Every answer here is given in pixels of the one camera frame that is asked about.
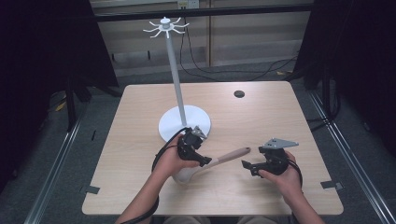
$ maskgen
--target black cable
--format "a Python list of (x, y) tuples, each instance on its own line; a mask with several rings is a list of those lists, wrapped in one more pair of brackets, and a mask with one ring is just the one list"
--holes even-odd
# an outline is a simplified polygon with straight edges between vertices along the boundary
[[(335, 47), (334, 47), (334, 49), (333, 49), (333, 52), (336, 52), (336, 51), (338, 50), (338, 48), (339, 48), (339, 45), (340, 45), (340, 42), (341, 42), (341, 37), (342, 37), (342, 34), (343, 34), (344, 30), (345, 30), (346, 27), (347, 27), (347, 21), (349, 20), (350, 13), (351, 13), (351, 9), (352, 9), (354, 3), (355, 3), (355, 0), (350, 1), (350, 5), (349, 5), (349, 8), (348, 8), (346, 17), (345, 17), (345, 19), (343, 20), (343, 24), (340, 26), (340, 31), (338, 32), (339, 35), (336, 37)], [(336, 99), (337, 99), (337, 107), (336, 107), (336, 109), (335, 109), (334, 114), (333, 114), (333, 115), (330, 115), (330, 119), (326, 119), (326, 118), (317, 119), (318, 121), (323, 120), (323, 123), (320, 124), (320, 125), (317, 126), (317, 127), (312, 128), (312, 129), (311, 129), (311, 132), (314, 132), (314, 131), (316, 131), (316, 130), (318, 130), (318, 129), (324, 127), (324, 126), (326, 126), (327, 124), (329, 124), (331, 121), (333, 121), (333, 120), (335, 119), (335, 117), (338, 115), (338, 112), (339, 112), (340, 107), (341, 107), (341, 102), (340, 102), (340, 97), (339, 97), (339, 93), (338, 93), (338, 92), (336, 93)]]
[[(291, 59), (284, 59), (284, 60), (279, 60), (279, 61), (273, 62), (273, 63), (270, 65), (270, 67), (269, 67), (265, 72), (263, 72), (263, 71), (239, 71), (239, 70), (207, 71), (207, 70), (205, 70), (205, 69), (200, 68), (200, 67), (198, 66), (198, 64), (196, 63), (196, 61), (194, 60), (194, 57), (193, 57), (193, 55), (192, 55), (192, 47), (191, 47), (191, 39), (190, 39), (189, 28), (186, 26), (186, 27), (184, 27), (184, 30), (183, 30), (183, 31), (184, 31), (184, 34), (187, 34), (187, 38), (188, 38), (188, 40), (189, 40), (189, 49), (190, 49), (190, 55), (191, 55), (191, 59), (192, 59), (193, 64), (195, 65), (195, 67), (196, 67), (199, 71), (204, 72), (204, 73), (208, 73), (208, 74), (221, 74), (221, 73), (253, 73), (253, 74), (257, 74), (257, 73), (262, 73), (262, 74), (259, 75), (258, 77), (254, 77), (254, 78), (251, 79), (251, 80), (247, 80), (247, 81), (254, 81), (254, 80), (256, 80), (256, 79), (258, 79), (258, 78), (260, 78), (260, 77), (265, 76), (265, 75), (268, 74), (269, 72), (274, 72), (274, 71), (276, 71), (276, 70), (278, 70), (278, 69), (280, 69), (280, 68), (286, 66), (288, 63), (294, 61), (294, 60), (297, 58), (297, 56), (294, 56), (294, 57), (292, 57)], [(181, 53), (182, 50), (183, 50), (183, 46), (184, 46), (184, 34), (183, 34), (183, 36), (181, 37), (181, 46), (180, 46), (180, 52), (179, 52), (179, 62), (180, 62), (181, 68), (182, 68), (187, 74), (189, 74), (189, 75), (191, 75), (191, 76), (203, 77), (203, 78), (207, 78), (207, 79), (210, 79), (210, 80), (213, 80), (213, 81), (223, 82), (222, 80), (218, 80), (218, 79), (215, 79), (215, 78), (213, 78), (213, 77), (206, 77), (206, 76), (202, 76), (202, 75), (192, 74), (192, 73), (190, 73), (189, 71), (187, 71), (186, 68), (184, 68), (183, 62), (182, 62), (182, 53)], [(278, 68), (275, 68), (275, 69), (272, 69), (272, 70), (271, 70), (271, 68), (272, 68), (276, 63), (280, 63), (280, 62), (284, 62), (284, 61), (286, 61), (286, 63), (284, 63), (283, 65), (281, 65), (281, 66), (278, 67)]]
[[(301, 173), (300, 167), (297, 165), (297, 163), (295, 161), (292, 161), (289, 158), (288, 158), (288, 162), (289, 162), (289, 165), (291, 167), (293, 167), (297, 171), (298, 176), (300, 177), (300, 186), (302, 188), (303, 187), (303, 174)], [(299, 223), (297, 217), (292, 212), (291, 212), (291, 218), (292, 218), (292, 223), (293, 224), (298, 224)]]
[[(151, 172), (154, 171), (155, 166), (157, 165), (158, 160), (160, 159), (160, 157), (163, 155), (163, 153), (170, 147), (176, 147), (176, 146), (169, 146), (169, 144), (182, 132), (188, 130), (189, 128), (182, 128), (179, 131), (177, 131), (177, 133), (175, 133), (166, 143), (165, 145), (160, 149), (160, 151), (157, 153), (157, 155), (155, 155), (155, 159), (154, 162), (152, 163), (151, 166)], [(122, 222), (121, 224), (135, 224), (135, 223), (139, 223), (143, 220), (145, 220), (148, 217), (151, 217), (152, 214), (155, 213), (155, 211), (157, 211), (158, 208), (158, 204), (160, 203), (160, 196), (157, 197), (157, 200), (155, 201), (154, 205), (152, 205), (152, 207), (142, 216), (140, 217), (136, 217), (133, 219), (130, 219), (128, 221)]]
[(307, 119), (306, 121), (308, 122), (315, 122), (315, 121), (323, 121), (323, 123), (319, 124), (318, 126), (311, 128), (311, 132), (314, 132), (326, 125), (328, 125), (330, 122), (335, 120), (337, 117), (338, 113), (340, 112), (341, 109), (341, 99), (340, 99), (340, 94), (338, 90), (335, 90), (334, 92), (334, 103), (333, 103), (333, 111), (328, 117), (326, 118), (318, 118), (318, 119)]

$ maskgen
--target forearm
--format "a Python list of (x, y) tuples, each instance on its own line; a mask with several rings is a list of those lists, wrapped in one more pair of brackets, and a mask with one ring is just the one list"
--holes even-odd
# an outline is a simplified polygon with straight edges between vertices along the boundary
[[(151, 173), (143, 188), (137, 193), (116, 223), (122, 223), (145, 214), (154, 205), (167, 178), (168, 176), (159, 172)], [(149, 223), (149, 220), (150, 218), (147, 218), (142, 223)]]
[(296, 216), (300, 224), (324, 223), (324, 221), (309, 204), (308, 200), (302, 193), (290, 197), (287, 201), (287, 204), (289, 205), (291, 211), (293, 211), (293, 214)]

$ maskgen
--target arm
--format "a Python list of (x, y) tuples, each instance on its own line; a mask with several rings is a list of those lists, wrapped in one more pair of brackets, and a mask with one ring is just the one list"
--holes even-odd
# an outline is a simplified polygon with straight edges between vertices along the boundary
[[(154, 205), (157, 197), (168, 177), (177, 174), (182, 168), (195, 167), (198, 161), (183, 161), (177, 154), (177, 140), (182, 135), (177, 136), (170, 144), (169, 148), (158, 160), (153, 172), (148, 177), (143, 188), (137, 193), (131, 203), (126, 207), (116, 223), (122, 223), (133, 218), (142, 216)], [(150, 218), (141, 223), (149, 223)]]
[[(289, 159), (295, 161), (291, 153), (286, 151)], [(260, 170), (259, 174), (274, 184), (276, 184), (280, 193), (283, 195), (283, 200), (290, 207), (293, 214), (301, 224), (306, 223), (324, 223), (317, 212), (309, 204), (301, 190), (300, 179), (297, 171), (290, 165), (282, 175), (273, 175), (264, 170)]]

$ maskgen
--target aluminum rail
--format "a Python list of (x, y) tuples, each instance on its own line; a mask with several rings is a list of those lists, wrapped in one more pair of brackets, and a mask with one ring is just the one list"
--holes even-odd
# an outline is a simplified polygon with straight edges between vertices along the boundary
[(335, 143), (340, 149), (341, 154), (344, 156), (346, 163), (349, 165), (353, 175), (356, 180), (361, 185), (361, 189), (366, 194), (367, 199), (371, 203), (372, 207), (378, 214), (379, 219), (384, 224), (394, 224), (396, 219), (389, 209), (389, 206), (385, 199), (382, 197), (381, 193), (378, 191), (374, 183), (371, 181), (370, 177), (366, 174), (364, 169), (361, 167), (358, 159), (351, 150), (347, 140), (341, 134), (337, 125), (333, 121), (326, 120), (326, 112), (322, 108), (323, 103), (321, 102), (318, 94), (314, 91), (310, 91), (309, 95), (315, 108), (319, 112), (320, 116), (323, 118), (323, 122), (326, 122), (327, 128), (332, 135)]
[(62, 144), (61, 149), (55, 159), (55, 162), (52, 164), (47, 179), (44, 182), (38, 196), (35, 198), (35, 202), (31, 210), (29, 211), (27, 218), (24, 221), (24, 224), (40, 223), (40, 220), (43, 217), (47, 205), (50, 201), (50, 196), (55, 189), (56, 182), (59, 178), (62, 168), (64, 167), (64, 162), (67, 158), (67, 154), (69, 153), (70, 148), (73, 145), (73, 142), (78, 133), (81, 120), (85, 116), (87, 106), (88, 103), (82, 105), (78, 120), (76, 121), (72, 130), (67, 133), (64, 139), (64, 143)]

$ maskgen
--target wooden table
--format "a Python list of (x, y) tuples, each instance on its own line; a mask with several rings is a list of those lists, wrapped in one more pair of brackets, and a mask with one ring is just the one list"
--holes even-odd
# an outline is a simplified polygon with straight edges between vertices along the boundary
[[(298, 142), (289, 150), (304, 178), (305, 197), (320, 215), (343, 212), (335, 189), (320, 182), (330, 176), (289, 82), (230, 82), (181, 84), (185, 105), (202, 108), (211, 130), (198, 152), (217, 158), (240, 147), (252, 151), (195, 175), (188, 185), (169, 178), (160, 193), (155, 215), (282, 216), (290, 209), (275, 186), (250, 175), (241, 160), (264, 162), (258, 147), (272, 137)], [(236, 98), (235, 91), (245, 97)], [(164, 145), (158, 123), (177, 105), (173, 84), (128, 86), (109, 131), (82, 211), (87, 215), (120, 214), (150, 174), (154, 155)]]

